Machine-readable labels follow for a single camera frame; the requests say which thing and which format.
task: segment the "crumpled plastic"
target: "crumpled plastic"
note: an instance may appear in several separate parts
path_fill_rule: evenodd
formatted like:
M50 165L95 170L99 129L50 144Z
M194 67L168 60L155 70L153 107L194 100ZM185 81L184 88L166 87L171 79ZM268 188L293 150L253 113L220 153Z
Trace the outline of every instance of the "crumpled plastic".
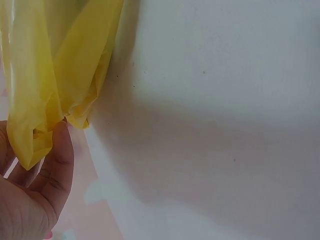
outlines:
M64 117L78 128L107 74L123 0L1 0L7 134L27 170L52 149Z

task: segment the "hand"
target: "hand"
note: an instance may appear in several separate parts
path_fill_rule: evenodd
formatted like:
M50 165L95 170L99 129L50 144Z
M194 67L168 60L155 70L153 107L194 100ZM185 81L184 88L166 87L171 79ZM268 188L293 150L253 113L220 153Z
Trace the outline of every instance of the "hand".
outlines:
M67 123L53 130L53 148L39 164L26 171L18 163L3 178L15 155L6 121L0 121L0 239L42 240L56 225L69 196L74 171L74 151Z

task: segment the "pink surface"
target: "pink surface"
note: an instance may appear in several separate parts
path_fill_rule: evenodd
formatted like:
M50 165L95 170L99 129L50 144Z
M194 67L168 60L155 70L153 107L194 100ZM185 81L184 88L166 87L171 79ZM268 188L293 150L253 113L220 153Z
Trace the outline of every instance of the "pink surface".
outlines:
M0 120L7 118L7 91L0 69ZM71 194L52 230L53 240L122 240L122 234L103 199L83 130L69 128L74 147L75 166Z

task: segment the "white wall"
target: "white wall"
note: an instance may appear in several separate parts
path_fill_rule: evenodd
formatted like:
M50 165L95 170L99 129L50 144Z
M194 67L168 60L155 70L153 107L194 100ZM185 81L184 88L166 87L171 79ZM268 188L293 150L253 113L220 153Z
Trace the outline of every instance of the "white wall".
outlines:
M126 240L317 240L320 1L128 0L88 144Z

